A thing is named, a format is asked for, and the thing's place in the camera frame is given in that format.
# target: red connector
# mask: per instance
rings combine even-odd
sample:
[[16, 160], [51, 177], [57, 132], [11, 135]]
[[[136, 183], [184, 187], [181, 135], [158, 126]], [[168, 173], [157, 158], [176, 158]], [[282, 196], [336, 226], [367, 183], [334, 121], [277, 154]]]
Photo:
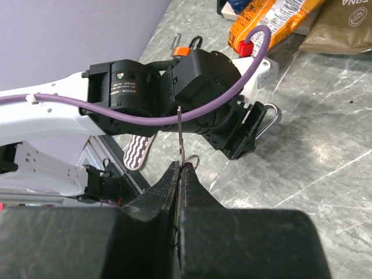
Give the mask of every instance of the red connector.
[[248, 57], [252, 55], [253, 47], [255, 45], [250, 41], [249, 43], [244, 43], [244, 41], [240, 41], [238, 44], [238, 53], [240, 57]]

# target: gray marble surface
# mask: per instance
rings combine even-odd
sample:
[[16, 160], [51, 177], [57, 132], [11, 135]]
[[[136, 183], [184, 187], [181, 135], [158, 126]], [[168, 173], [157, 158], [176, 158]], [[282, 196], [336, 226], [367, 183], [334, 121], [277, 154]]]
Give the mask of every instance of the gray marble surface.
[[[175, 33], [188, 43], [236, 58], [227, 46], [232, 22], [216, 1], [174, 0], [142, 62], [170, 57]], [[259, 91], [282, 122], [257, 142], [254, 153], [229, 161], [198, 135], [184, 134], [186, 155], [198, 154], [201, 183], [228, 208], [293, 208], [314, 221], [334, 278], [372, 278], [372, 54], [320, 55], [298, 51], [303, 36], [290, 35], [269, 57], [279, 79]], [[125, 148], [130, 137], [117, 138]], [[159, 133], [144, 169], [155, 183], [177, 160], [177, 135]]]

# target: orange package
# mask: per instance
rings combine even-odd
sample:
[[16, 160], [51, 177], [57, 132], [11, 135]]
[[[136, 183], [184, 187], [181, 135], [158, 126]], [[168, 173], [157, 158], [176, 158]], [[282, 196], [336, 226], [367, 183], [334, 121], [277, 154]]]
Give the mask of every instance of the orange package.
[[[230, 28], [228, 45], [238, 52], [238, 44], [257, 25], [271, 30], [269, 48], [289, 36], [325, 0], [253, 0], [238, 16]], [[255, 34], [251, 41], [257, 54], [262, 45], [263, 33]]]

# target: brown bag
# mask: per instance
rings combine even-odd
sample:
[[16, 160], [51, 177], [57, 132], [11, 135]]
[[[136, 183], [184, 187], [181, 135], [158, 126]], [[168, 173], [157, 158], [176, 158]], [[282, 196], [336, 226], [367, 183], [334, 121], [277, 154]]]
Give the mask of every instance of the brown bag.
[[372, 0], [326, 0], [299, 49], [329, 54], [372, 50]]

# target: carabiner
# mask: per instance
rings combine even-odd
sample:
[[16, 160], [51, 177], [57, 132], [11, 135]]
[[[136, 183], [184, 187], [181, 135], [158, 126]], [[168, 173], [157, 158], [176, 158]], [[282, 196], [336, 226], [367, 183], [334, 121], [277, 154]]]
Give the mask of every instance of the carabiner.
[[200, 49], [202, 47], [202, 44], [203, 44], [203, 38], [201, 36], [195, 36], [191, 40], [191, 42], [188, 45], [188, 47], [191, 48], [191, 49], [194, 49], [196, 41], [198, 41], [198, 44], [196, 45], [196, 49]]
[[171, 50], [180, 46], [181, 36], [182, 36], [181, 33], [177, 33], [176, 35], [174, 35], [174, 40], [172, 42], [172, 45], [170, 46]]
[[281, 110], [280, 108], [278, 108], [276, 105], [274, 105], [273, 103], [265, 103], [264, 104], [264, 107], [267, 108], [267, 109], [273, 109], [275, 111], [275, 115], [274, 115], [274, 118], [272, 119], [272, 121], [270, 121], [268, 123], [268, 125], [266, 125], [261, 131], [259, 131], [256, 135], [256, 140], [262, 136], [263, 133], [265, 133], [273, 124], [275, 124], [276, 122], [280, 122], [281, 121]]

